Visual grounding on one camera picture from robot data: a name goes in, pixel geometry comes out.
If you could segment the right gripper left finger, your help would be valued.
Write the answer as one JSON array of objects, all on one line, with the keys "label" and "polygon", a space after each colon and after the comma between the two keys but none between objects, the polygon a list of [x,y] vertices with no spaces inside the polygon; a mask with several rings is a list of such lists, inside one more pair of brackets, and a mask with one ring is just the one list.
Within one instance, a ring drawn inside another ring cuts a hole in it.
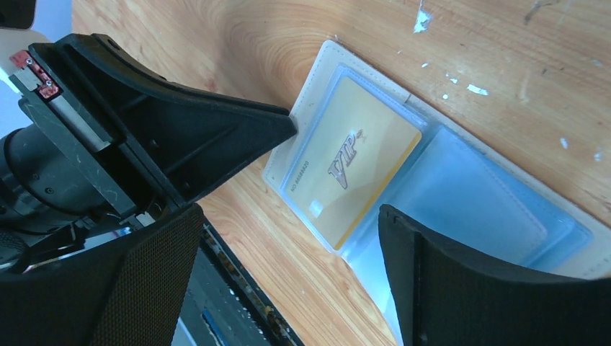
[{"label": "right gripper left finger", "polygon": [[23,274],[1,275],[3,345],[170,345],[199,248],[198,205]]}]

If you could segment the beige leather card holder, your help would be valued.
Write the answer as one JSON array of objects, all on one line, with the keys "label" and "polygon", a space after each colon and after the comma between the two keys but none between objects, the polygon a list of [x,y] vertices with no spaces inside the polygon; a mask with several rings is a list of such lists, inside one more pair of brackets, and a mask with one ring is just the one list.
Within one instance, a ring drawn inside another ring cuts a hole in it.
[{"label": "beige leather card holder", "polygon": [[[344,74],[373,85],[423,117],[427,126],[343,247],[334,251],[287,203],[281,186],[306,133]],[[398,344],[405,345],[379,240],[378,215],[384,204],[439,234],[514,265],[582,280],[610,280],[606,225],[341,45],[330,40],[323,43],[290,116],[298,133],[273,150],[264,180],[321,244],[351,267]]]}]

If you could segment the gold VIP card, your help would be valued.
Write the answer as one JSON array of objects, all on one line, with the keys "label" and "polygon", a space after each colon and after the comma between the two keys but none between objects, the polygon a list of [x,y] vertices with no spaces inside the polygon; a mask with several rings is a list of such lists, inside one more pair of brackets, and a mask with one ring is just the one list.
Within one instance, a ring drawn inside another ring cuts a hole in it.
[{"label": "gold VIP card", "polygon": [[322,242],[340,250],[416,148],[426,120],[344,74],[298,149],[282,195]]}]

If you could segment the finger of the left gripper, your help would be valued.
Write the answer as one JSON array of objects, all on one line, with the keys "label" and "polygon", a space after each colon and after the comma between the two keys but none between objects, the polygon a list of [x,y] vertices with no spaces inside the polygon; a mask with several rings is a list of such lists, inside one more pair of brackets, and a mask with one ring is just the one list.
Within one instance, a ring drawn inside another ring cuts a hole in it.
[{"label": "finger of the left gripper", "polygon": [[107,35],[28,51],[76,111],[70,128],[98,161],[94,186],[113,208],[153,196],[194,203],[297,132],[287,109],[168,81]]}]

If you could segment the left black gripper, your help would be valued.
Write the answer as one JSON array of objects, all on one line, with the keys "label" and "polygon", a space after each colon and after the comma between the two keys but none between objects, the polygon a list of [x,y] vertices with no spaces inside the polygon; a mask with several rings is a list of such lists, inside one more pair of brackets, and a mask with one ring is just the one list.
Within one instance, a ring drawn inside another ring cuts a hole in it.
[{"label": "left black gripper", "polygon": [[1,139],[1,247],[80,249],[163,215],[163,79],[106,35],[1,37],[30,124]]}]

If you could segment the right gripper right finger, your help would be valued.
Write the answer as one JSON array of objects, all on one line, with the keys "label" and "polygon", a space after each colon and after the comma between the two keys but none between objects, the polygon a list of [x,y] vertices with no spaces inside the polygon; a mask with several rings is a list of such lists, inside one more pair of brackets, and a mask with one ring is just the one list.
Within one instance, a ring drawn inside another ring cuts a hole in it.
[{"label": "right gripper right finger", "polygon": [[380,246],[405,345],[608,345],[610,280],[514,265],[384,204]]}]

